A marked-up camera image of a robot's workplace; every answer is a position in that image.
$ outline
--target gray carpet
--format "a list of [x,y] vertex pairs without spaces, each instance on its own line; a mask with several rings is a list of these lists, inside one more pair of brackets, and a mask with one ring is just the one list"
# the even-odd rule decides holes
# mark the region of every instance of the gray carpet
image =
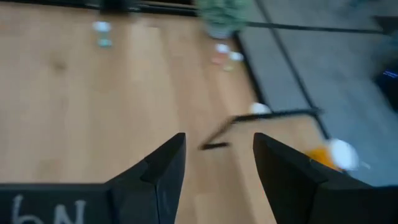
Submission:
[[[339,11],[341,4],[331,6],[333,1],[259,1],[273,23],[296,26],[378,30],[370,15],[398,16],[398,1],[391,0],[363,3],[349,16]],[[257,15],[253,21],[261,18]],[[325,110],[320,119],[327,132],[352,144],[360,159],[370,165],[370,169],[361,166],[349,174],[371,185],[398,184],[398,115],[371,80],[380,71],[377,49],[388,36],[285,29],[276,32],[314,104]],[[309,108],[270,30],[247,27],[239,37],[271,109]]]

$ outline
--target orange object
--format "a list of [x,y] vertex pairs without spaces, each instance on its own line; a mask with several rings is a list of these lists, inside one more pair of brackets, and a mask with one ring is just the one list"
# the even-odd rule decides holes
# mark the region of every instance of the orange object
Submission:
[[323,165],[330,167],[334,170],[340,170],[335,164],[333,163],[328,147],[327,146],[320,146],[311,150],[310,152],[306,153],[311,159],[322,163]]

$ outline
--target white object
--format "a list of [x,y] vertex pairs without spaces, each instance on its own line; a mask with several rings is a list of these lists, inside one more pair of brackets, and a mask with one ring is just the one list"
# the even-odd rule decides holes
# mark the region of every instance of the white object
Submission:
[[358,168],[358,154],[353,146],[339,139],[330,140],[328,146],[334,165],[344,170],[355,170]]
[[221,54],[229,53],[229,47],[226,44],[216,44],[216,50],[218,53],[221,53]]
[[269,114],[271,109],[267,105],[261,103],[253,103],[250,106],[250,113],[252,114]]
[[234,61],[242,61],[243,60],[243,55],[241,53],[238,53],[238,52],[231,52],[229,54],[229,58],[231,60],[234,60]]
[[111,30],[111,24],[108,22],[94,22],[93,23],[93,28],[97,32],[109,32]]

